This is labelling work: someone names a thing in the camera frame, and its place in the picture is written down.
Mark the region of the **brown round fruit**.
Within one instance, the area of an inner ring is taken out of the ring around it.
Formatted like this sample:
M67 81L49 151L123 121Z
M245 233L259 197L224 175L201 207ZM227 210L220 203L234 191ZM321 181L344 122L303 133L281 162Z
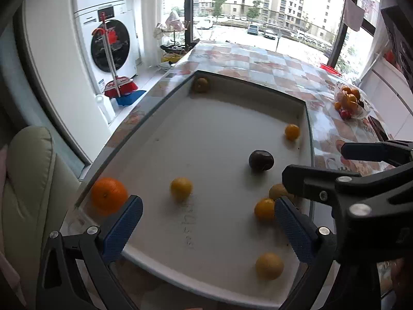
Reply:
M275 253L264 253L256 261L256 273L259 278L272 281L283 273L283 260Z

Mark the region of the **large orange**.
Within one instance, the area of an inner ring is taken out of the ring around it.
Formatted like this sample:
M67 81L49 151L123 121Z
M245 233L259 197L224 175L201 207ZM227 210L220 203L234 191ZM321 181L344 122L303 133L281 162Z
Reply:
M110 215L117 212L128 200L126 187L117 179L98 179L90 191L90 200L100 215Z

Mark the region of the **orange kumquat fruit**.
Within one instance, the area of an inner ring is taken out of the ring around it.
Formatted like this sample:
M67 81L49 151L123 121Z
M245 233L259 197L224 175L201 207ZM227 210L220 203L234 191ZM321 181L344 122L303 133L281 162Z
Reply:
M273 222L275 219L275 201L270 198L260 200L255 205L254 215L260 222Z

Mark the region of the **small orange tangerine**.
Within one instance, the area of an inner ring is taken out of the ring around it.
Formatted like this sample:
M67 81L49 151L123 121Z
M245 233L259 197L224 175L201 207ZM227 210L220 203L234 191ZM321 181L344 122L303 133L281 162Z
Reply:
M295 141L300 136L300 128L297 125L289 124L285 127L284 135L288 141Z

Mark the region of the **dark plum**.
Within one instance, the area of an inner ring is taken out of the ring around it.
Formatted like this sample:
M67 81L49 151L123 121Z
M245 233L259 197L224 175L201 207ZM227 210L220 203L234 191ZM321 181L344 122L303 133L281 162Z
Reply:
M249 167L254 172L266 172L274 166L274 157L266 150L254 150L249 156Z

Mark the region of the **yellow round fruit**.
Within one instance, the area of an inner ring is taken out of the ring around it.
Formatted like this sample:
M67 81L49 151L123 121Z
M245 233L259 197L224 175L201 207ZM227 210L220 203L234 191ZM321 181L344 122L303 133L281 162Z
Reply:
M172 197L177 201L184 201L189 198L193 191L192 182L185 177L175 178L170 184Z

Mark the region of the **olive round fruit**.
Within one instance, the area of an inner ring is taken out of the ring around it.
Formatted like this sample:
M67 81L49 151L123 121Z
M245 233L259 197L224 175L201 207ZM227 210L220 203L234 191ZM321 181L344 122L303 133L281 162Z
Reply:
M198 78L194 81L192 90L197 93L208 92L210 88L209 81L206 78Z

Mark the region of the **tan round fruit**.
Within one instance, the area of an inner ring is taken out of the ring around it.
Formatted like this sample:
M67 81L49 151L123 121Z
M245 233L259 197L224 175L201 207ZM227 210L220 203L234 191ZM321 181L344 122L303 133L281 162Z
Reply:
M291 201L293 201L295 199L295 195L290 194L285 187L283 186L282 183L278 183L273 185L270 189L269 189L269 193L268 193L268 197L270 199L273 200L277 200L280 197L287 197L289 198Z

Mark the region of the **smartphone in red case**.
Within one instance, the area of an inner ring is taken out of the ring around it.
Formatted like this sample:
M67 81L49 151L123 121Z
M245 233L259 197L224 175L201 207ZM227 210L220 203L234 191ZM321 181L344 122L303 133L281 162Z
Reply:
M373 130L375 131L377 138L380 141L389 141L391 140L391 138L387 135L387 133L385 132L385 129L383 128L382 124L380 123L380 121L378 121L378 119L372 117L372 116L368 116L368 121L370 123L370 125L372 126Z

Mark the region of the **beige leather chair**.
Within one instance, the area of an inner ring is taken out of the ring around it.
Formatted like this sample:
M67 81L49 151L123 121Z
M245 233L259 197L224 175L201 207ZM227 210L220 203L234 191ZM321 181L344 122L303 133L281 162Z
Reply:
M79 185L45 127L26 127L1 148L1 273L29 309L47 238L62 226Z

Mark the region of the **glass fruit bowl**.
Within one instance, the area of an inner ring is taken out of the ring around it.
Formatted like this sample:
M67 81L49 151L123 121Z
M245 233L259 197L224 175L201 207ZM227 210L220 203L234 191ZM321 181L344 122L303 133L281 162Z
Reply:
M341 110L348 110L351 119L364 119L368 116L368 104L361 97L360 90L356 87L349 87L344 83L337 83L334 90L335 102L341 103Z

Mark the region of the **white cabinet counter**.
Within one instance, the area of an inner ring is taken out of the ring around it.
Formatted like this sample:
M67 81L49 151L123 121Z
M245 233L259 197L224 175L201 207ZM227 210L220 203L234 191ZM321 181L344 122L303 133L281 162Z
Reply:
M380 57L361 82L393 138L412 141L412 93L405 77Z

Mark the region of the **green open storage box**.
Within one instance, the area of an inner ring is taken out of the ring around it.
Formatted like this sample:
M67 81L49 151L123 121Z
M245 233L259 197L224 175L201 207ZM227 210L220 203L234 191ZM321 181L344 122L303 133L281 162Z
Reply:
M192 90L198 78L209 81L208 92ZM150 105L149 112L96 173L119 180L143 201L124 256L195 294L278 309L300 262L280 228L257 221L254 208L281 182L285 167L314 163L305 102L268 86L197 71L164 98L145 97L142 104ZM289 124L300 128L295 141L284 135ZM254 150L271 153L274 166L254 172L249 167ZM193 184L184 201L170 192L178 177ZM256 273L264 253L283 260L275 280Z

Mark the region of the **red broom and dustpan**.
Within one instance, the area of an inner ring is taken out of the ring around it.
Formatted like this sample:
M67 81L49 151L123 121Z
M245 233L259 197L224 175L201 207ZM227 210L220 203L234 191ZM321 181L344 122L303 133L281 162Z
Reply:
M130 106L145 92L139 90L137 84L130 77L118 76L117 74L118 69L113 53L118 52L119 48L123 49L125 42L119 39L113 21L108 16L108 13L102 11L99 14L101 26L92 32L93 36L99 36L101 39L108 70L112 77L112 80L105 84L103 93L109 99L115 99L118 106Z

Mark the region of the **white washing machine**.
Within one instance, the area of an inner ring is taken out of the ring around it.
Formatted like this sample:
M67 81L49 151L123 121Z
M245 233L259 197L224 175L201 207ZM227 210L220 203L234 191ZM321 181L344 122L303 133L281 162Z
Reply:
M74 21L82 53L97 94L113 80L106 57L102 30L108 43L117 76L133 78L141 62L134 25L132 0L74 0Z

